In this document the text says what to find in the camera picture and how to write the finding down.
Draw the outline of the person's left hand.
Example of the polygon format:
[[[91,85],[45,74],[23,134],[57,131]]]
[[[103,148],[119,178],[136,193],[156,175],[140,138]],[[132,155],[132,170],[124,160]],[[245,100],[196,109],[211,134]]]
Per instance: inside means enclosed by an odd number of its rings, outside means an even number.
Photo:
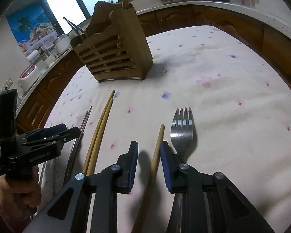
[[[29,182],[16,182],[0,176],[0,204],[12,219],[25,219],[41,203],[38,166],[32,168],[31,177]]]

